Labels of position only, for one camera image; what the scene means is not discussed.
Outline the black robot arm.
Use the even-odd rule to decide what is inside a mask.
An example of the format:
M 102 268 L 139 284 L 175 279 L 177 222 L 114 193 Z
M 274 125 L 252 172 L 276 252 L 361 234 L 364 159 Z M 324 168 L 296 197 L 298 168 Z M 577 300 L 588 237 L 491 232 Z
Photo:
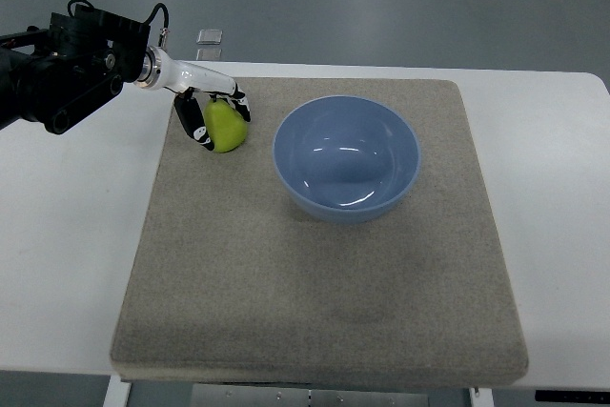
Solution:
M 121 93 L 124 84 L 146 79 L 153 68 L 148 51 L 158 13 L 142 22 L 70 0 L 67 13 L 53 13 L 45 29 L 34 26 L 1 38 L 1 125 L 19 119 L 62 134 Z

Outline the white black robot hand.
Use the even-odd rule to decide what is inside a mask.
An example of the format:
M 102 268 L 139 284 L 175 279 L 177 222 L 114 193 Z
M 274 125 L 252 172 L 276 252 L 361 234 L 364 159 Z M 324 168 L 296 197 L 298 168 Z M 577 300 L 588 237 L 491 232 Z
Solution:
M 173 92 L 174 110 L 186 135 L 211 152 L 214 144 L 203 117 L 204 108 L 211 98 L 226 100 L 247 124 L 251 121 L 247 96 L 230 76 L 173 60 L 158 47 L 147 48 L 136 85 L 151 91 L 166 89 Z

